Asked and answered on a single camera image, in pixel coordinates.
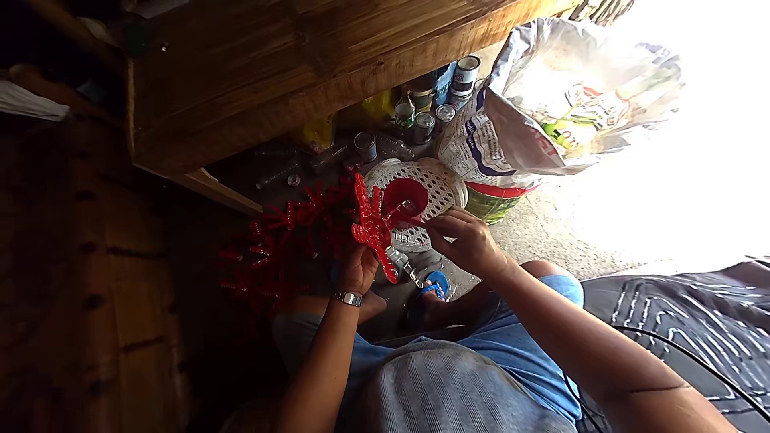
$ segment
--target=white plastic basket lid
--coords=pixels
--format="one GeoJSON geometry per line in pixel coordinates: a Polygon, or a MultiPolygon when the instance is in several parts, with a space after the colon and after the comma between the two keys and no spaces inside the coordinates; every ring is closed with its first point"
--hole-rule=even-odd
{"type": "MultiPolygon", "coordinates": [[[[423,221],[443,213],[453,205],[465,207],[468,203],[465,182],[434,158],[421,158],[406,163],[396,158],[385,159],[372,167],[363,179],[371,196],[373,186],[377,185],[384,191],[390,181],[401,177],[410,177],[422,183],[428,191],[428,207],[423,212],[423,221]]],[[[390,231],[390,235],[393,246],[404,253],[419,253],[430,249],[430,238],[423,228],[395,228],[390,231]]]]}

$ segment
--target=hand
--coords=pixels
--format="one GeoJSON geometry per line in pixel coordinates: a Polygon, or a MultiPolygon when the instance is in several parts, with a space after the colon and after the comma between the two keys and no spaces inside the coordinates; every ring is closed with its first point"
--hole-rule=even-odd
{"type": "Polygon", "coordinates": [[[342,266],[337,289],[361,296],[367,294],[379,266],[380,262],[377,261],[374,250],[362,243],[356,244],[347,262],[342,266]]]}
{"type": "Polygon", "coordinates": [[[433,248],[463,270],[486,280],[509,267],[509,258],[492,239],[487,224],[452,206],[426,223],[433,248]],[[456,237],[449,242],[444,237],[456,237]]]}

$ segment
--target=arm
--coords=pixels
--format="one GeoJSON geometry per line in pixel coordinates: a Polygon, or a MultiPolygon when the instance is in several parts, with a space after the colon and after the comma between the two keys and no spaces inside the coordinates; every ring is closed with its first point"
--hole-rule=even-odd
{"type": "MultiPolygon", "coordinates": [[[[339,290],[363,296],[377,272],[372,250],[358,245],[340,276],[339,290]]],[[[331,300],[305,363],[283,397],[273,431],[333,431],[340,410],[359,308],[331,300]]]]}
{"type": "Polygon", "coordinates": [[[452,209],[428,226],[433,247],[490,283],[613,425],[624,431],[735,431],[669,366],[506,257],[484,222],[452,209]],[[442,235],[457,240],[449,243],[442,235]]]}

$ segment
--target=wooden table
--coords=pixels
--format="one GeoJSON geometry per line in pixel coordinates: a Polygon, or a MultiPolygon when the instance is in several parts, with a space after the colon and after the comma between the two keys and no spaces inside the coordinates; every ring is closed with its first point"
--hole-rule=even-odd
{"type": "Polygon", "coordinates": [[[129,61],[133,163],[246,213],[203,167],[505,39],[578,0],[193,0],[129,61]]]}

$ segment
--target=metal watch strap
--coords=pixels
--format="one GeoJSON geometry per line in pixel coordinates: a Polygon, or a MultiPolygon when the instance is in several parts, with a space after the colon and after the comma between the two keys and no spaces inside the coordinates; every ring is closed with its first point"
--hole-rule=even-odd
{"type": "Polygon", "coordinates": [[[334,299],[343,302],[348,305],[353,305],[354,307],[360,307],[361,306],[361,300],[363,297],[359,294],[350,293],[350,292],[343,292],[341,290],[338,290],[334,294],[334,299]]]}

